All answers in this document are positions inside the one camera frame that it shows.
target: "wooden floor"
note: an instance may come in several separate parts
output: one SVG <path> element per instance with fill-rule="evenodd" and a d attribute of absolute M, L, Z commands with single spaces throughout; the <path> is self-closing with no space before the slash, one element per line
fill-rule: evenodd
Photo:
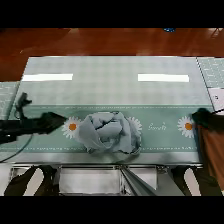
<path fill-rule="evenodd" d="M 224 57 L 224 29 L 14 28 L 0 33 L 0 81 L 20 80 L 30 56 L 160 55 Z"/>

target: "gray cloth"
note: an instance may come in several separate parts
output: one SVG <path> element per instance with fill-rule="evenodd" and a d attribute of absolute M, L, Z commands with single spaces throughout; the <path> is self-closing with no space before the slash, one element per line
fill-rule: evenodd
<path fill-rule="evenodd" d="M 141 136 L 135 125 L 120 112 L 99 112 L 86 116 L 77 128 L 77 141 L 91 149 L 137 153 Z"/>

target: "gray checkered fabric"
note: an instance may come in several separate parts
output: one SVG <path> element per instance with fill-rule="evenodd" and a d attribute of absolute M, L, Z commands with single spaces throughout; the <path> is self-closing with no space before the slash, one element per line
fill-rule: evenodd
<path fill-rule="evenodd" d="M 224 58 L 197 57 L 207 87 L 224 88 Z"/>
<path fill-rule="evenodd" d="M 12 108 L 19 82 L 0 83 L 0 119 L 6 120 Z"/>
<path fill-rule="evenodd" d="M 72 73 L 72 81 L 22 81 L 32 105 L 210 105 L 196 58 L 65 56 L 29 58 L 24 75 Z M 188 75 L 189 83 L 138 82 L 139 73 Z"/>

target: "flower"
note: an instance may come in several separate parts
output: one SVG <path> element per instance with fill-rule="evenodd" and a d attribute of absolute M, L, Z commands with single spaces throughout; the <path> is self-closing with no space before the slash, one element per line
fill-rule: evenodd
<path fill-rule="evenodd" d="M 140 131 L 142 130 L 142 125 L 141 125 L 140 121 L 137 118 L 135 118 L 135 117 L 128 117 L 127 119 L 128 119 L 129 122 L 131 122 L 134 125 L 134 127 L 137 130 L 137 132 L 139 134 L 141 134 Z"/>
<path fill-rule="evenodd" d="M 193 120 L 191 118 L 186 116 L 182 117 L 182 119 L 179 119 L 177 127 L 179 131 L 182 131 L 182 135 L 185 135 L 185 137 L 194 138 Z"/>
<path fill-rule="evenodd" d="M 63 135 L 66 135 L 66 138 L 70 137 L 75 138 L 77 133 L 77 128 L 80 125 L 81 120 L 75 117 L 69 117 L 67 121 L 65 121 L 62 131 L 64 131 Z"/>

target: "yellow flower center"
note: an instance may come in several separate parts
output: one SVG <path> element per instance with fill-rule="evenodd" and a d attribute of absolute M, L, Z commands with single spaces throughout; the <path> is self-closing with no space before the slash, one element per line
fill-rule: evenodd
<path fill-rule="evenodd" d="M 185 128 L 186 128 L 187 130 L 192 130 L 192 124 L 190 124 L 190 123 L 186 123 L 186 124 L 185 124 Z"/>
<path fill-rule="evenodd" d="M 76 129 L 76 124 L 70 124 L 69 125 L 69 129 L 71 130 L 71 131 L 74 131 L 75 129 Z"/>

